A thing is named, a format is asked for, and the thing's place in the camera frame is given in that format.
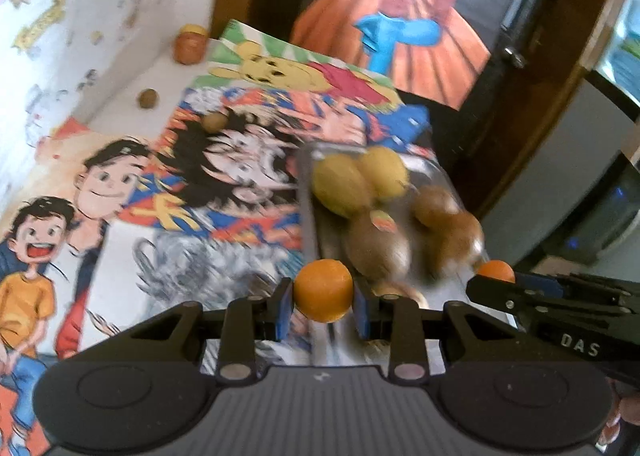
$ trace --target wooden door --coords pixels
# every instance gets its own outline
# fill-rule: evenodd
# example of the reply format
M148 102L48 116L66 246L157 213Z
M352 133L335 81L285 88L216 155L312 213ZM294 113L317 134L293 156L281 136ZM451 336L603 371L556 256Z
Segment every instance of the wooden door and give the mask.
M548 0L523 51L526 66L508 71L478 138L451 171L467 208L482 216L526 165L592 64L594 46L615 0Z

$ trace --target cartoon poster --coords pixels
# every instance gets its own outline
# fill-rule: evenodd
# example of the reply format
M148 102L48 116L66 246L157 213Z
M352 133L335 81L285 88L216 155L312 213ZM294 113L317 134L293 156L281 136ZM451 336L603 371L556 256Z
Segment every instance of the cartoon poster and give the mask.
M393 111L401 104L384 74L351 66L231 20L209 57L211 76L198 77L192 87L259 86L308 90L333 98L350 98L374 112Z
M96 110L174 34L173 0L0 0L0 211L34 149L79 106ZM140 51L125 54L131 46Z
M282 246L230 243L117 221L92 282L80 348L187 300L211 310L243 296L271 295L282 277L295 277L302 266L302 254ZM218 346L209 341L204 372L215 370ZM289 337L282 343L258 342L256 353L260 368L308 364L306 319L294 315Z
M314 0L290 41L460 109L489 58L456 0Z
M208 134L200 116L214 111L228 120L223 130ZM201 237L300 249L295 156L302 144L380 144L432 157L430 149L413 145L428 128L423 106L379 113L308 91L191 88L119 217Z
M148 162L145 143L69 121L2 215L0 430L12 456L45 447L31 396L46 367L78 351L104 234Z

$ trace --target human hand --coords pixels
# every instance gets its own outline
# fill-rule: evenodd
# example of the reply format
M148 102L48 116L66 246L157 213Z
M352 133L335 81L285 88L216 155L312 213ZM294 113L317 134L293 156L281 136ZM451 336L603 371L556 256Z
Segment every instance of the human hand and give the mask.
M364 108L362 104L340 98L335 100L333 105L330 105L322 99L322 96L312 94L310 98L315 102L316 108L322 112L322 116L307 115L303 112L285 108L280 108L278 111L282 115L292 116L299 121L310 123L316 129L290 129L279 126L279 131L292 134L301 139L319 139L358 144L366 142L364 122L347 109L348 104Z
M613 386L613 381L611 383L615 402L607 418L607 423L600 433L600 438L598 438L598 445L603 446L616 441L620 435L621 422L640 425L640 392L620 397Z

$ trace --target orange ball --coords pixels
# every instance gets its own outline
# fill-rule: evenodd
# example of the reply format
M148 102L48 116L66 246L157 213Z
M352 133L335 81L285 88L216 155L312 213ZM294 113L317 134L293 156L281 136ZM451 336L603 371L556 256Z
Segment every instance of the orange ball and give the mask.
M493 260L485 262L478 269L478 275L484 275L485 277L506 282L516 282L516 275L513 272L513 268L504 261Z
M353 279L335 259L319 259L300 270L293 282L293 301L307 318L334 322L342 318L353 300Z

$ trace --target screw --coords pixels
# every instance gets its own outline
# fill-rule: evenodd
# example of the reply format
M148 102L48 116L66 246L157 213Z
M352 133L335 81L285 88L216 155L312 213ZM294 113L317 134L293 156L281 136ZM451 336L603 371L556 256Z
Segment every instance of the screw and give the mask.
M220 370L220 376L227 380L244 380L251 375L251 368L244 364L227 364Z
M424 367L418 364L400 364L396 366L394 373L403 380L420 380L426 374L426 371Z

